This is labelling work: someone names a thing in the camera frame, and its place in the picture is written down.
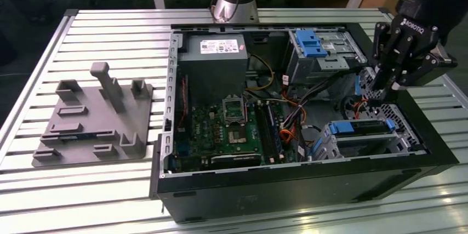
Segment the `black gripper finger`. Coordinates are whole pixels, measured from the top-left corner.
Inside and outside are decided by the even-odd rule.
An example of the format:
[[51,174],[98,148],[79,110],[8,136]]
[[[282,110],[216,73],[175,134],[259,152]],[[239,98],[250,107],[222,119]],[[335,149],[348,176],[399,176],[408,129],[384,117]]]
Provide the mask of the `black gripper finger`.
[[411,63],[414,68],[395,70],[383,90],[383,103],[392,104],[399,94],[410,87],[420,87],[458,67],[458,60],[450,54],[428,53]]
[[387,22],[378,22],[374,36],[372,58],[370,59],[372,67],[375,68],[375,78],[370,87],[371,91],[383,90],[379,97],[370,98],[371,106],[380,106],[383,104],[384,89],[390,79],[390,66],[387,56],[387,44],[391,39],[391,25]]

